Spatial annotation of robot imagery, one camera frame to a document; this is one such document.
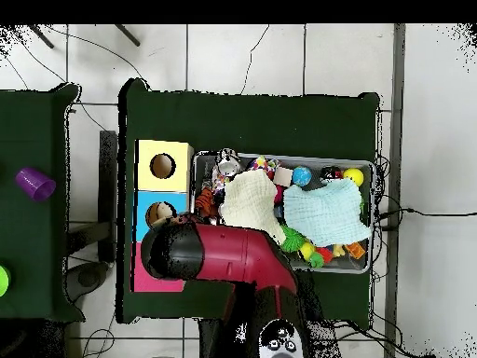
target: pink box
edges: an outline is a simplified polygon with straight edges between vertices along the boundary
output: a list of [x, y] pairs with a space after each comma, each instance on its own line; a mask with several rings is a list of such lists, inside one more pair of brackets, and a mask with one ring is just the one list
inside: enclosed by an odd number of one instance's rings
[[184, 284], [185, 281], [183, 280], [159, 280], [147, 273], [141, 262], [141, 242], [136, 242], [136, 259], [134, 265], [135, 293], [181, 293], [184, 290]]

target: circular hole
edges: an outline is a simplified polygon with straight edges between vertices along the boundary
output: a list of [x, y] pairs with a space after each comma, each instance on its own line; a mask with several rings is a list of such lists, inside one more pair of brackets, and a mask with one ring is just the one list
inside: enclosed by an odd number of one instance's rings
[[160, 201], [149, 206], [145, 214], [145, 222], [149, 227], [152, 227], [156, 221], [176, 215], [177, 213], [170, 203]]
[[175, 172], [175, 161], [169, 154], [157, 154], [149, 165], [151, 173], [161, 179], [171, 177]]

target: blue ball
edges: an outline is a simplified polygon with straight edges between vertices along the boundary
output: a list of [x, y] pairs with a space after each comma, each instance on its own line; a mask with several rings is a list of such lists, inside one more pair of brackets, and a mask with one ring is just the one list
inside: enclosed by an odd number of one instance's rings
[[305, 186], [311, 181], [311, 171], [304, 166], [293, 169], [292, 182], [297, 186]]

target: yellow ball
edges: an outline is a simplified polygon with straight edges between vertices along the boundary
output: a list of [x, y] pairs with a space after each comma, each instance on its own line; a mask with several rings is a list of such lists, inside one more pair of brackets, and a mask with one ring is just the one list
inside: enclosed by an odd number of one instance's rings
[[311, 244], [309, 241], [305, 241], [305, 243], [300, 247], [300, 253], [302, 254], [303, 258], [308, 261], [311, 255], [315, 252], [315, 246]]
[[361, 186], [364, 182], [364, 174], [360, 169], [347, 169], [343, 172], [343, 177], [350, 178], [357, 186]]

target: yellow box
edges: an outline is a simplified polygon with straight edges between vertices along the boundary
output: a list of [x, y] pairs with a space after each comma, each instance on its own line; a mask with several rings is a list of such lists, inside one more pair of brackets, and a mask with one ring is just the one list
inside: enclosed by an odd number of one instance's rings
[[[189, 192], [190, 162], [194, 155], [188, 143], [138, 141], [138, 188], [142, 191]], [[167, 163], [173, 173], [166, 175]]]

